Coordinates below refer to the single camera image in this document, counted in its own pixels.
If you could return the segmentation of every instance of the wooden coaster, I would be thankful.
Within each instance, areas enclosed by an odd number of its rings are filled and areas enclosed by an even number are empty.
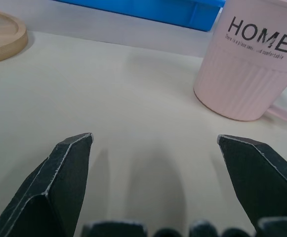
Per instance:
[[[0,61],[19,53],[28,43],[24,23],[0,12]]]

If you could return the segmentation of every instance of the white table surface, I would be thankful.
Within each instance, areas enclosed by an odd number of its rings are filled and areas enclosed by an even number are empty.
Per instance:
[[[252,233],[216,137],[266,142],[287,159],[286,122],[238,122],[201,105],[192,86],[202,58],[29,36],[26,50],[0,62],[0,214],[58,142],[93,132],[75,236],[103,219],[142,221],[151,234],[166,226],[187,233],[200,219]]]

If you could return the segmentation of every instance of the blue container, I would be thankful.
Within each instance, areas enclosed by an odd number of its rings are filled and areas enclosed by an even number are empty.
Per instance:
[[[58,0],[124,15],[210,31],[225,0]]]

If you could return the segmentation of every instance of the pink mug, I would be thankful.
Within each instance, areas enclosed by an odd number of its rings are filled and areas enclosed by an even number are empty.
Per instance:
[[[227,0],[197,75],[194,92],[225,117],[251,121],[287,87],[287,0]]]

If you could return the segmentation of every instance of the mug handle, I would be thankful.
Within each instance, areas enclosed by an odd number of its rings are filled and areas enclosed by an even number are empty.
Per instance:
[[[267,112],[282,120],[287,121],[287,110],[284,110],[281,107],[271,105],[271,107],[268,108]]]

